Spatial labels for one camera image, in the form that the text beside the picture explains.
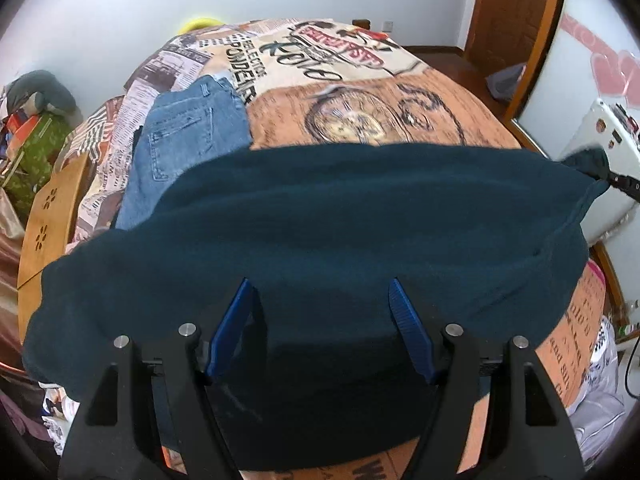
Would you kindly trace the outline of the dark teal pants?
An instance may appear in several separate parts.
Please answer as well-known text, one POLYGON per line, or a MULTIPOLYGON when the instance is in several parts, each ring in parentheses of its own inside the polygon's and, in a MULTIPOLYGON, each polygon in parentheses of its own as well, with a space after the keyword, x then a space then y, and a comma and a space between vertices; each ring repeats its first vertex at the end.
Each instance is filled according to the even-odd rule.
POLYGON ((43 270, 23 363, 85 400, 114 339, 198 322, 237 281, 259 304, 208 396, 244 471, 329 466, 415 438, 428 413, 388 305, 541 344, 585 270, 608 186, 526 150, 324 144, 238 151, 182 174, 152 214, 43 270))

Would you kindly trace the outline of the white sliding wardrobe door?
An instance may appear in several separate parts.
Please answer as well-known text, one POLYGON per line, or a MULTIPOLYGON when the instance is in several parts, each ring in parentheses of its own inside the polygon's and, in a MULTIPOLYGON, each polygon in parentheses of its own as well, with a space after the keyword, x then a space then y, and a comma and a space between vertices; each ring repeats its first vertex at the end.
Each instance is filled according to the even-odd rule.
MULTIPOLYGON (((544 154, 560 159, 578 148, 575 136, 592 144, 600 117, 594 104, 627 102, 625 88, 603 91, 594 63, 605 60, 619 68, 620 59, 639 57, 639 41, 612 0, 558 0, 544 46, 532 53, 526 68, 527 91, 508 108, 506 124, 532 141, 544 154)), ((582 222, 587 238, 602 250, 601 260, 617 268, 608 271, 618 289, 615 303, 623 306, 639 298, 639 205, 612 188, 598 198, 582 222)))

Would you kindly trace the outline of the folded blue jeans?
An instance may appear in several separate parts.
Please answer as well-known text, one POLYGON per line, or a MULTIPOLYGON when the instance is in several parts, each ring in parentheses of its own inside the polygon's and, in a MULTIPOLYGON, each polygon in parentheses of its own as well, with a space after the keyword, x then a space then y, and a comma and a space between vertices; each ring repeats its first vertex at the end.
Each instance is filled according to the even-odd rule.
POLYGON ((250 144, 245 104, 227 78, 206 75, 182 91, 160 94, 132 150, 116 228, 130 230, 149 218, 186 170, 250 144))

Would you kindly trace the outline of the brown wooden door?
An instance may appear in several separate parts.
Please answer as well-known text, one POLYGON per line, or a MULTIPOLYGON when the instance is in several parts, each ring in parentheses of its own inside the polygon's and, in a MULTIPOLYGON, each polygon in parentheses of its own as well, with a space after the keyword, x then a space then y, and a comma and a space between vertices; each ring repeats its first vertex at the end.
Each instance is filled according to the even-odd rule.
POLYGON ((484 76, 525 63, 547 0, 476 0, 465 55, 484 76))

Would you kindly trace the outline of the wooden lap tray table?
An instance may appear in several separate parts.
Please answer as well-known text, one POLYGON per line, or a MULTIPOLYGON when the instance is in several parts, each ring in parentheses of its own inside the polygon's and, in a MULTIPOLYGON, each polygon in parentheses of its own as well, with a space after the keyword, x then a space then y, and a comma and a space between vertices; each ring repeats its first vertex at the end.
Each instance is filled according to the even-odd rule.
POLYGON ((43 269, 65 255, 77 219, 88 154, 69 162, 37 193, 28 217, 17 275, 18 334, 23 342, 30 318, 40 306, 43 269))

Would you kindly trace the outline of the printed newspaper-pattern bedspread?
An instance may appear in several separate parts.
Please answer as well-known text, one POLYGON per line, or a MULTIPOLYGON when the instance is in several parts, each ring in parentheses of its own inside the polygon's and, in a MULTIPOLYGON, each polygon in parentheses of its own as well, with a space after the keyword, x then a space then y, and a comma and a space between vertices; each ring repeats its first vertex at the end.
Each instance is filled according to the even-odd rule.
MULTIPOLYGON (((345 60, 372 62, 371 37, 357 39, 328 21, 302 21, 270 40, 224 47, 224 77, 245 104, 252 144, 238 151, 324 144, 436 144, 522 150, 506 128, 469 91, 426 68, 383 78, 346 80, 345 60)), ((608 186, 608 161, 595 148, 562 164, 588 171, 608 186)), ((140 479, 168 474, 165 448, 178 451, 186 476, 267 479, 407 479, 487 466, 496 453, 484 437, 504 417, 502 448, 523 432, 541 434, 555 466, 582 468, 565 409, 578 388, 572 359, 589 356, 590 338, 574 336, 567 319, 541 343, 515 335, 505 341, 475 336, 410 298, 434 344, 436 374, 419 434, 372 455, 329 466, 244 471, 238 467, 209 400, 215 380, 204 372, 204 323, 137 344, 114 339, 91 374, 61 464, 65 478, 140 479)))

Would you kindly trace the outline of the green storage bag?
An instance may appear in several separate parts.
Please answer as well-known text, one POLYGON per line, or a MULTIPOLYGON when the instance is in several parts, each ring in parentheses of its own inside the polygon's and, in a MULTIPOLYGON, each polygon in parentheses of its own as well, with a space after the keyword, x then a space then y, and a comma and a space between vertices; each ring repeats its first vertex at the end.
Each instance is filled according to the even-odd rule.
POLYGON ((8 146, 1 169, 1 187, 23 224, 36 194, 49 182, 65 139, 72 131, 67 120, 49 112, 28 118, 8 146))

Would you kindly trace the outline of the yellow pillow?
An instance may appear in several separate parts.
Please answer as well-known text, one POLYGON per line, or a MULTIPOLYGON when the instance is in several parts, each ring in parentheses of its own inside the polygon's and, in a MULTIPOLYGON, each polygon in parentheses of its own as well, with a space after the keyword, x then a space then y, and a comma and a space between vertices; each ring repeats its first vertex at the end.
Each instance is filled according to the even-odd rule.
POLYGON ((224 22, 219 21, 216 18, 209 18, 208 16, 200 16, 199 18, 190 18, 189 21, 184 22, 180 26, 177 32, 177 35, 190 34, 190 32, 195 32, 196 30, 221 26, 223 24, 224 22))

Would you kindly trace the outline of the wooden bed post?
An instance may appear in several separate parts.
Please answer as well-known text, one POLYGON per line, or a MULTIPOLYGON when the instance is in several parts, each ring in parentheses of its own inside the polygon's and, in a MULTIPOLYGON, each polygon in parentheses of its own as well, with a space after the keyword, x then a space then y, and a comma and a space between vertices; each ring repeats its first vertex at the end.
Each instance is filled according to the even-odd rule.
POLYGON ((369 20, 366 20, 365 18, 360 18, 360 20, 352 20, 352 24, 362 29, 371 29, 371 22, 369 20))

